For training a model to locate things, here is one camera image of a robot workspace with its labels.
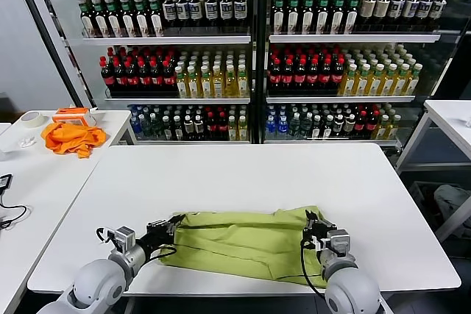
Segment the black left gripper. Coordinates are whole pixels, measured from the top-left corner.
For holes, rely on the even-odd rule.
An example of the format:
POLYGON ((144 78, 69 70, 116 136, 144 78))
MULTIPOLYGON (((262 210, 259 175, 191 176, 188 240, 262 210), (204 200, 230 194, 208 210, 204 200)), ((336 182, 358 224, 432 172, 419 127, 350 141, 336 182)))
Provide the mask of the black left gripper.
POLYGON ((137 239, 137 244, 146 256, 151 256, 157 250, 174 252, 174 234, 185 219, 185 214, 176 214, 168 220, 157 220, 146 225, 146 234, 137 239))

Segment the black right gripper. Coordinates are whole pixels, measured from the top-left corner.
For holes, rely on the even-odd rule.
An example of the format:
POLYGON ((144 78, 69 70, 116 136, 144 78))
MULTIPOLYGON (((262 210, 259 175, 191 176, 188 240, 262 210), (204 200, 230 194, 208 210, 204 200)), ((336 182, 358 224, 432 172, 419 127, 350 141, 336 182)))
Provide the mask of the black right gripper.
POLYGON ((331 230, 337 230, 337 226, 309 210, 305 210, 305 216, 306 225, 303 230, 303 246, 307 249, 323 249, 328 239, 327 233, 331 230))

